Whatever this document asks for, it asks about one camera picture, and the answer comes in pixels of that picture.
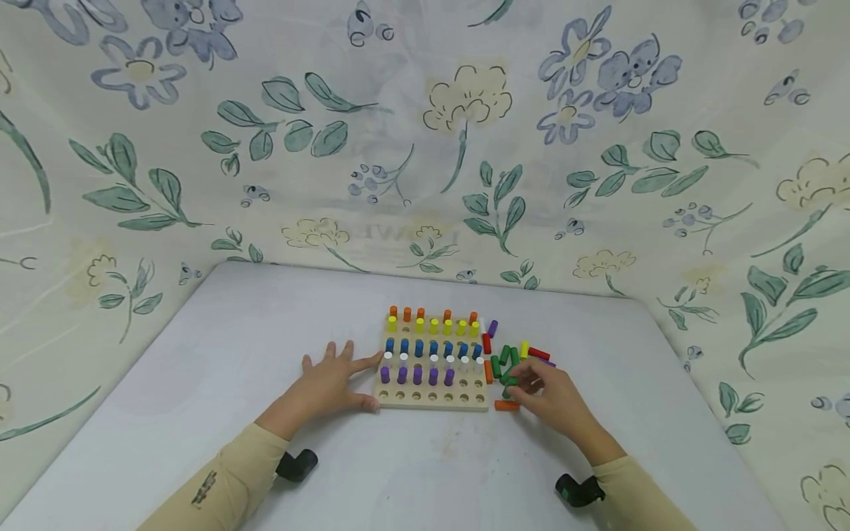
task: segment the table surface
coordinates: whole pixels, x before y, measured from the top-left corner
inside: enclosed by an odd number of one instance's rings
[[[304,353],[380,349],[387,308],[500,322],[573,376],[599,420],[701,530],[782,529],[640,303],[484,285],[223,263],[156,338],[2,526],[131,529],[300,373]],[[373,374],[356,388],[369,393]],[[501,394],[490,386],[490,399]],[[290,448],[320,464],[278,480],[246,529],[595,529],[554,494],[590,469],[527,412],[383,410],[322,421]]]

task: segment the yellow flower print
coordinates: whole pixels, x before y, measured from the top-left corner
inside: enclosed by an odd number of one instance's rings
[[[505,91],[506,85],[507,75],[500,66],[463,65],[455,72],[452,84],[440,82],[431,87],[428,94],[431,109],[422,115],[425,127],[446,134],[461,132],[455,172],[441,194],[451,188],[461,172],[469,123],[492,123],[511,110],[513,97]]]
[[[633,257],[628,251],[615,256],[613,252],[603,249],[592,257],[579,258],[573,270],[573,276],[580,279],[595,279],[604,276],[609,289],[615,294],[625,297],[626,294],[614,287],[611,275],[631,266],[636,260],[637,258]]]
[[[65,274],[70,277],[65,294],[71,298],[71,306],[82,308],[98,297],[106,268],[110,264],[113,268],[116,266],[115,258],[110,258],[110,254],[111,245],[104,238],[98,238],[94,243],[77,239],[71,241],[71,254],[65,264]]]
[[[850,477],[846,469],[840,459],[832,459],[821,467],[817,477],[806,476],[800,481],[802,498],[833,531],[850,531]]]
[[[798,211],[812,211],[808,221],[790,238],[766,251],[751,255],[752,258],[762,257],[770,252],[790,244],[806,234],[832,208],[833,205],[844,205],[844,210],[850,210],[850,154],[844,155],[837,163],[830,164],[825,158],[810,154],[800,169],[796,178],[786,179],[776,187],[776,196],[787,206]]]
[[[337,222],[329,217],[323,217],[318,222],[314,219],[299,219],[295,227],[284,227],[280,230],[286,244],[290,247],[325,247],[334,257],[341,260],[345,265],[361,273],[369,273],[365,269],[358,268],[340,255],[336,247],[350,240],[349,233],[340,230]]]

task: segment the finger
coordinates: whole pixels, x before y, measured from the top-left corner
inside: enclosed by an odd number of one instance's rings
[[[368,411],[370,413],[381,409],[381,404],[377,401],[377,398],[361,393],[351,393],[348,396],[348,406],[352,410]]]
[[[343,351],[339,354],[339,357],[342,359],[352,359],[354,356],[354,342],[350,339],[345,342],[345,347],[343,347]]]
[[[381,363],[381,358],[383,358],[383,353],[378,351],[374,356],[370,356],[369,358],[360,358],[352,361],[350,364],[350,374],[356,374],[362,370],[377,367]]]
[[[330,342],[325,349],[325,359],[334,359],[337,356],[337,344]]]
[[[534,413],[537,410],[538,401],[542,398],[531,396],[517,386],[507,388],[507,394],[511,395],[514,400],[519,402],[519,405]]]

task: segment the sleeve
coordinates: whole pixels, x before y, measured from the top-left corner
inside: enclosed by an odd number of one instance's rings
[[[593,467],[605,492],[600,504],[616,531],[696,531],[652,477],[631,456]]]
[[[289,445],[256,424],[246,427],[139,528],[139,531],[234,531],[275,479]]]

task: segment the leaf print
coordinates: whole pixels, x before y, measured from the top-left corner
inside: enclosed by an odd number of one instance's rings
[[[263,125],[247,105],[228,99],[218,104],[218,115],[237,127],[256,127]]]
[[[643,153],[658,162],[673,162],[681,144],[677,131],[656,131],[643,143]]]
[[[596,181],[593,172],[574,172],[567,176],[567,184],[573,188],[587,188]]]
[[[214,251],[241,251],[237,244],[233,243],[230,240],[225,240],[224,238],[219,238],[218,240],[215,240],[210,245],[210,248]]]
[[[251,138],[251,143],[248,145],[248,151],[251,154],[252,161],[261,161],[271,157],[272,149],[275,147],[271,139],[271,135],[267,131],[257,131],[257,134]]]
[[[263,103],[291,114],[304,110],[295,83],[283,76],[276,76],[263,82]]]
[[[507,209],[507,221],[505,222],[505,232],[502,237],[507,238],[507,233],[519,223],[525,214],[525,199],[522,197],[514,197],[511,199],[511,204]]]
[[[307,90],[319,100],[319,103],[325,106],[328,110],[336,112],[356,112],[365,107],[370,107],[377,104],[354,105],[345,99],[337,96],[330,87],[327,86],[325,80],[314,72],[308,72],[304,76],[304,84],[307,85]]]
[[[118,175],[132,186],[136,185],[136,148],[129,138],[113,133],[109,139],[107,156],[115,166]]]
[[[233,141],[229,136],[218,131],[204,131],[201,133],[201,141],[211,150],[222,155],[232,153],[241,142]]]
[[[490,225],[483,219],[478,219],[477,217],[469,217],[464,219],[463,222],[475,231],[476,234],[488,234],[490,236],[496,236],[496,229],[493,228],[493,225]]]
[[[646,177],[641,177],[632,183],[632,193],[647,194],[650,192],[657,192],[675,181],[678,174],[679,172],[669,167],[660,167],[655,169]]]
[[[780,277],[767,274],[756,266],[750,266],[750,271],[747,273],[747,281],[754,289],[758,290],[759,293],[768,299],[771,306],[776,306],[776,302],[782,297],[782,293],[788,285]]]
[[[255,247],[254,244],[248,246],[248,256],[251,257],[251,261],[254,263],[261,263],[263,261],[263,252]]]
[[[602,162],[608,166],[628,166],[629,159],[626,154],[626,146],[612,145],[602,154]]]
[[[150,214],[148,216],[136,217],[118,223],[122,229],[130,230],[162,230],[177,222],[171,216],[165,214]]]
[[[680,314],[674,309],[668,309],[667,312],[670,314],[670,317],[673,319],[673,322],[676,323],[676,327],[679,330],[687,330],[688,327],[685,326],[685,316]]]
[[[153,183],[154,187],[159,190],[159,193],[162,194],[162,197],[168,201],[168,204],[174,208],[174,211],[180,215],[183,211],[180,208],[180,195],[182,190],[180,188],[180,179],[177,178],[176,175],[169,172],[168,170],[163,170],[162,168],[153,168],[148,171],[148,176],[150,177],[150,181]]]
[[[802,244],[797,244],[786,252],[782,258],[782,270],[786,273],[797,274],[802,266]]]
[[[126,186],[113,186],[83,194],[82,198],[94,205],[113,212],[144,212],[150,205],[142,201],[135,192]]]
[[[670,185],[670,188],[661,192],[661,197],[673,197],[674,195],[681,194],[702,179],[706,175],[706,172],[708,172],[708,166],[702,166],[693,170],[688,175],[680,177],[679,180]]]
[[[442,268],[439,268],[432,263],[420,263],[419,269],[421,269],[423,273],[442,273],[443,272]]]
[[[463,205],[473,214],[489,216],[487,204],[490,200],[484,194],[473,194],[463,196]]]
[[[117,308],[126,297],[124,295],[118,295],[117,293],[111,293],[110,295],[103,295],[98,299],[100,302],[100,307],[103,309],[113,309]]]
[[[493,185],[493,168],[487,161],[481,162],[481,168],[479,173],[481,175],[481,183],[485,187],[489,188]]]
[[[511,170],[504,178],[499,179],[499,184],[496,185],[496,196],[494,198],[496,208],[499,207],[499,202],[505,199],[505,197],[513,191],[522,176],[523,167],[522,165],[517,165],[513,167],[513,170]]]
[[[519,284],[519,273],[517,273],[516,271],[503,271],[501,274],[499,274],[499,276],[502,280],[505,280],[506,282]]]
[[[74,150],[74,153],[76,153],[76,155],[80,157],[82,161],[88,164],[89,166],[93,167],[104,175],[110,175],[113,173],[110,168],[106,167],[103,162],[99,161],[98,158],[94,156],[94,153],[89,151],[82,144],[74,142],[73,140],[68,140],[68,144],[71,145],[71,149]]]
[[[740,446],[750,442],[750,425],[749,424],[733,424],[726,428],[726,437],[729,442]]]
[[[11,139],[15,147],[20,150],[26,161],[30,163],[33,172],[36,174],[38,187],[42,191],[42,201],[44,202],[44,213],[50,213],[50,183],[48,175],[44,171],[41,161],[38,160],[36,152],[32,150],[30,142],[26,137],[18,131],[17,127],[3,114],[0,110],[0,132],[6,133]]]
[[[298,153],[310,145],[313,140],[313,124],[304,120],[290,123],[289,132],[283,137],[283,147],[290,153]]]
[[[738,405],[738,393],[725,381],[720,382],[720,405],[726,411],[726,418],[732,415],[735,406]]]
[[[744,298],[744,309],[746,311],[746,322],[750,325],[752,337],[758,337],[762,333],[764,321],[768,316],[768,311],[764,307],[764,302],[753,295],[752,293],[741,293]]]
[[[156,309],[156,307],[159,306],[159,303],[161,301],[162,301],[162,294],[157,293],[153,297],[148,297],[148,298],[142,300],[142,302],[140,302],[139,304],[137,304],[135,306],[135,308],[133,308],[133,313],[139,314],[139,315],[147,315],[150,312],[154,311]]]
[[[230,156],[230,158],[223,158],[221,160],[221,173],[228,177],[236,177],[239,175],[239,170],[241,169],[241,165],[239,163],[239,155],[234,153]]]
[[[314,157],[338,153],[349,139],[349,126],[344,121],[335,121],[316,135],[310,154]]]
[[[597,197],[609,197],[610,195],[614,195],[617,190],[623,185],[626,181],[626,172],[620,171],[615,173],[614,175],[609,175],[602,184],[599,185],[599,188],[596,189]]]

